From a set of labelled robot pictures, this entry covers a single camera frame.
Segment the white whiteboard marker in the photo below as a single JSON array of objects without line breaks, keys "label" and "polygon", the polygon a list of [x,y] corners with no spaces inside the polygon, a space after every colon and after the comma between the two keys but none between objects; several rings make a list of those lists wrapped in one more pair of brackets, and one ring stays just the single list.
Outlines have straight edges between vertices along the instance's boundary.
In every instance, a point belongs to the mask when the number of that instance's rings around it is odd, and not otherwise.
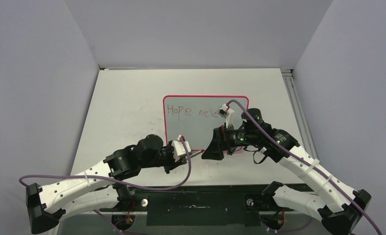
[{"label": "white whiteboard marker", "polygon": [[192,153],[191,155],[190,155],[190,158],[193,158],[193,157],[195,157],[195,156],[198,156],[198,155],[200,155],[200,154],[202,154],[203,153],[203,151],[197,151],[197,152],[194,152],[194,153]]}]

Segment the pink framed whiteboard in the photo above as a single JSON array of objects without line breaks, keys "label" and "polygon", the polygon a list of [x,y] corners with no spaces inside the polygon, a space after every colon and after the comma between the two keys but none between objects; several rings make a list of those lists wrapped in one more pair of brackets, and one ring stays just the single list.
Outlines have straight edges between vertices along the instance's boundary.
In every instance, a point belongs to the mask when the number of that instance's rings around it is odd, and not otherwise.
[{"label": "pink framed whiteboard", "polygon": [[219,108],[235,99],[245,108],[244,95],[166,95],[163,98],[166,141],[182,135],[192,150],[205,150],[213,137],[213,129],[225,124]]}]

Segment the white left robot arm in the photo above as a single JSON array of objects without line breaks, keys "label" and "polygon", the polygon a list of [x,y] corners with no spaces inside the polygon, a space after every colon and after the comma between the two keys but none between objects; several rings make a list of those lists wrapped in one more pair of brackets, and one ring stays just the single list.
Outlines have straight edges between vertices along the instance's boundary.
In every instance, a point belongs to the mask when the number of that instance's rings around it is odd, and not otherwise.
[{"label": "white left robot arm", "polygon": [[49,185],[27,185],[25,203],[32,234],[47,232],[76,214],[114,207],[127,210],[131,196],[125,179],[137,176],[143,168],[163,167],[169,173],[190,164],[191,153],[183,136],[164,145],[158,135],[151,134],[76,175],[57,176],[59,181]]}]

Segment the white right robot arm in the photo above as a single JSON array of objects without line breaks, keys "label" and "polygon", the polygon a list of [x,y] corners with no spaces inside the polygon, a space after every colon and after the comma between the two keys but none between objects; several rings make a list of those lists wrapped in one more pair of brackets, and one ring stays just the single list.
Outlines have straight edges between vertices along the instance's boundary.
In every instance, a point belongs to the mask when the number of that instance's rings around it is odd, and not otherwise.
[{"label": "white right robot arm", "polygon": [[225,123],[213,130],[213,137],[202,158],[220,161],[239,147],[252,146],[275,163],[287,168],[313,190],[307,194],[272,182],[262,193],[263,205],[274,210],[289,208],[318,220],[333,235],[348,235],[363,217],[371,195],[346,185],[313,158],[287,131],[273,128],[262,119],[261,111],[251,108],[242,113],[241,126],[231,123],[233,110],[219,108]]}]

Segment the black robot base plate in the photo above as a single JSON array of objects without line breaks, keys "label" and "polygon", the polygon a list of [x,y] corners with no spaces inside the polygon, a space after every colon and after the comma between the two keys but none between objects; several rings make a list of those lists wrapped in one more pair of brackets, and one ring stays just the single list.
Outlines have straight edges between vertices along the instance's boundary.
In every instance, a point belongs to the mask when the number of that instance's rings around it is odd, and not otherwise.
[{"label": "black robot base plate", "polygon": [[259,214],[283,208],[262,195],[266,185],[186,186],[171,191],[136,190],[127,202],[102,212],[146,215],[148,226],[258,226]]}]

